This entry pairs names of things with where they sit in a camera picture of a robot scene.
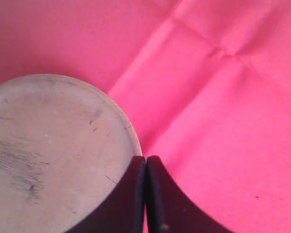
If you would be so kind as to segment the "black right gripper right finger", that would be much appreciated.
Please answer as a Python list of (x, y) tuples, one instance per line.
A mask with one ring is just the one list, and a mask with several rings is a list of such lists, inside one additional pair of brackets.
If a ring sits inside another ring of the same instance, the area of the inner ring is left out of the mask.
[(230, 232), (182, 192), (158, 156), (146, 162), (146, 218), (150, 233)]

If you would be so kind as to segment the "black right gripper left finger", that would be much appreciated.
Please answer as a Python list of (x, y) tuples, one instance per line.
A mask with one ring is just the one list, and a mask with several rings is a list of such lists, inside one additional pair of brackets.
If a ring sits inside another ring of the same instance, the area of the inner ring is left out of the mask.
[(110, 195), (69, 233), (141, 233), (144, 225), (146, 161), (132, 157)]

